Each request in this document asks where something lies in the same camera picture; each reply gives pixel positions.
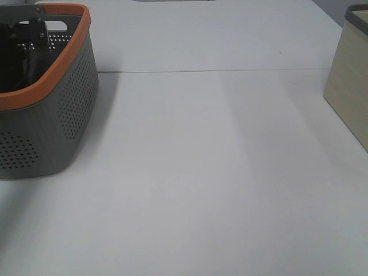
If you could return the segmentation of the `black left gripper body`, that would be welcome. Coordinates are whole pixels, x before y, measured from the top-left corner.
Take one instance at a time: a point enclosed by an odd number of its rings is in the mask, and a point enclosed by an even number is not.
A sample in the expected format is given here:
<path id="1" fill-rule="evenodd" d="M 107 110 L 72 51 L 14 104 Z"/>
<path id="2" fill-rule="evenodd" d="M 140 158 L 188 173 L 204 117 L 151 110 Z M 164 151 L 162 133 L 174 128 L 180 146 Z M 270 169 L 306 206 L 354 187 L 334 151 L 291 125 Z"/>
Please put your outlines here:
<path id="1" fill-rule="evenodd" d="M 25 55 L 34 46 L 48 49 L 49 35 L 46 23 L 41 18 L 30 18 L 27 23 L 1 23 L 1 54 Z"/>

